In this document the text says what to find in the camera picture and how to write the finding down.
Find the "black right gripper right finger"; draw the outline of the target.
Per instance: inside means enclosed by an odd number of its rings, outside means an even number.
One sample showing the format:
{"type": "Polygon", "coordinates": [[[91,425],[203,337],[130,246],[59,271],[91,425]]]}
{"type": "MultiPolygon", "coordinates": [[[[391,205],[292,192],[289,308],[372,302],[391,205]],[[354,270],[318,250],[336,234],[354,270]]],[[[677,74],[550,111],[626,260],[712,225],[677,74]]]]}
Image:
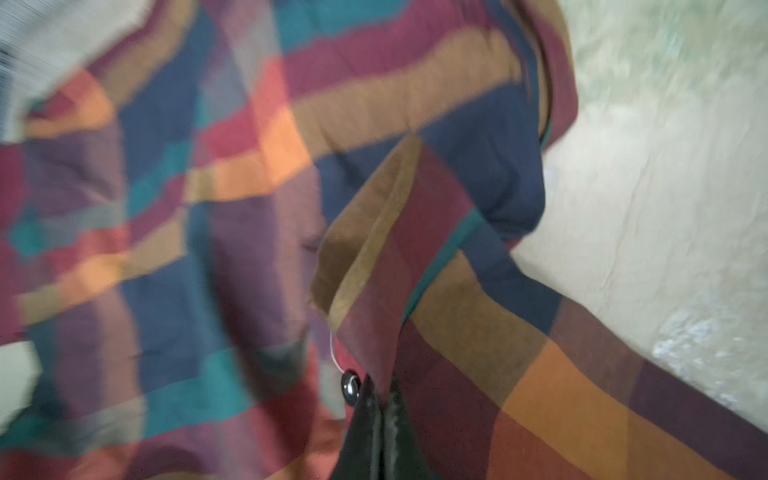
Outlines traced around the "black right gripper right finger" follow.
{"type": "Polygon", "coordinates": [[[386,480],[437,479],[423,456],[399,382],[392,380],[382,409],[381,478],[386,480]]]}

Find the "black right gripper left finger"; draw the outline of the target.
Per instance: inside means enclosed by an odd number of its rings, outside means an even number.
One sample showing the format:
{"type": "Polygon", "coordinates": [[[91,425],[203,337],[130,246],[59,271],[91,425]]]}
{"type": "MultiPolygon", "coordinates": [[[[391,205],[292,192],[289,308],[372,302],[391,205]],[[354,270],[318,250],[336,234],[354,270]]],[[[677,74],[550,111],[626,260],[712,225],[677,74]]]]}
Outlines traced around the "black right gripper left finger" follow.
{"type": "Polygon", "coordinates": [[[330,479],[383,479],[384,412],[368,376],[361,380],[348,375],[342,387],[346,399],[353,386],[357,386],[354,412],[330,479]]]}

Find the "multicolour plaid long sleeve shirt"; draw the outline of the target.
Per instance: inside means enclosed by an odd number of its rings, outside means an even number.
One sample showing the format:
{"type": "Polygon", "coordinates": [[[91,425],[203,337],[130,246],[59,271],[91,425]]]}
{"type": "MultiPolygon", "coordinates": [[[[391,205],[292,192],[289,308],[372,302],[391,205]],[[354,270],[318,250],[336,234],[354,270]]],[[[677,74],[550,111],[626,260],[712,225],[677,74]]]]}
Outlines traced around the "multicolour plaid long sleeve shirt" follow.
{"type": "Polygon", "coordinates": [[[158,1],[1,149],[5,479],[330,479],[368,376],[437,479],[763,479],[767,436],[527,277],[553,1],[158,1]]]}

